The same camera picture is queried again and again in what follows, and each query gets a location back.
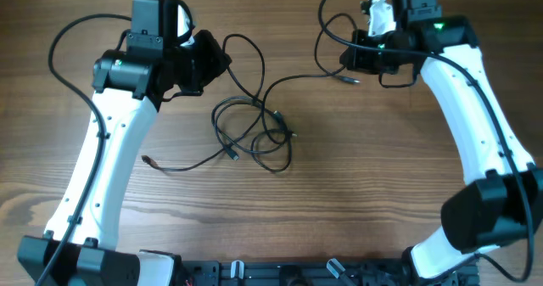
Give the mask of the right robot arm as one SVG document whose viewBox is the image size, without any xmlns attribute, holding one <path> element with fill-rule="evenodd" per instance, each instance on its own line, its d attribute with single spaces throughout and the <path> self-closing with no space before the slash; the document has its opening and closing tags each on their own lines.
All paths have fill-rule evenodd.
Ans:
<svg viewBox="0 0 543 286">
<path fill-rule="evenodd" d="M 460 155 L 464 188 L 440 210 L 440 227 L 409 248 L 411 281 L 428 284 L 492 250 L 534 241 L 542 222 L 542 170 L 514 135 L 485 74 L 468 19 L 437 0 L 366 0 L 366 30 L 340 61 L 349 70 L 393 75 L 408 64 L 427 84 Z"/>
</svg>

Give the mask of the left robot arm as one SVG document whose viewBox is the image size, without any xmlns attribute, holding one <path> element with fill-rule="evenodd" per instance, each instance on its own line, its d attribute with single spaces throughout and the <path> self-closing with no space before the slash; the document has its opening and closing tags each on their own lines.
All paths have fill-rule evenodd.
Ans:
<svg viewBox="0 0 543 286">
<path fill-rule="evenodd" d="M 120 212 L 138 150 L 166 93 L 199 96 L 230 65 L 182 0 L 132 0 L 130 28 L 93 67 L 92 114 L 76 167 L 39 237 L 17 258 L 38 285 L 191 285 L 179 255 L 117 250 Z"/>
</svg>

